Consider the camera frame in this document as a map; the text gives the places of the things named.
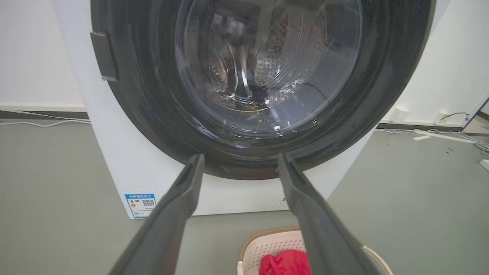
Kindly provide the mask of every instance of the qr code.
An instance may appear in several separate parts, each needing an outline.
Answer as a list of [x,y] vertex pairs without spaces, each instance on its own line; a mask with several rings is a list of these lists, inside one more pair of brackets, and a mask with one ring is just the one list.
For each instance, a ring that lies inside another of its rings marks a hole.
[[155,206],[155,201],[153,200],[143,200],[144,206]]

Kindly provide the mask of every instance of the red towel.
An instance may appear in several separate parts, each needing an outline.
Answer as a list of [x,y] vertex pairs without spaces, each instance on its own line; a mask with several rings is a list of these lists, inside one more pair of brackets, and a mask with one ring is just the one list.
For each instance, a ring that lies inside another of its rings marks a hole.
[[297,250],[286,250],[276,257],[262,258],[259,275],[311,275],[307,254]]

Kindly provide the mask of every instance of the door glass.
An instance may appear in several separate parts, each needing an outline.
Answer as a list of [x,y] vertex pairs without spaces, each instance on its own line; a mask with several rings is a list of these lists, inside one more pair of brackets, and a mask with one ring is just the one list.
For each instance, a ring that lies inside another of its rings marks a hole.
[[237,137],[313,127],[354,66],[360,10],[358,0],[184,2],[175,47],[186,92]]

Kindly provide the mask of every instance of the laundry basket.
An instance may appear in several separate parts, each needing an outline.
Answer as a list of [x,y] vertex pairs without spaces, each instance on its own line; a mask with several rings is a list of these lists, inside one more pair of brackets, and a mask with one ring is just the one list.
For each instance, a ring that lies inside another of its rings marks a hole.
[[[375,251],[366,246],[362,248],[380,271],[386,275],[393,275],[387,263]],[[258,275],[263,256],[277,256],[285,250],[306,252],[299,226],[275,228],[253,234],[241,247],[238,256],[238,275]]]

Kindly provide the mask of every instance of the front-loading washing machine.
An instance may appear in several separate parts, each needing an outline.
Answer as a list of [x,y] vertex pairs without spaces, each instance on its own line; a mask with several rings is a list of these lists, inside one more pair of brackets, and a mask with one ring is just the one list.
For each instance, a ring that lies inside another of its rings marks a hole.
[[328,198],[407,85],[434,12],[431,0],[53,3],[130,218],[195,153],[195,215],[287,209],[281,152]]

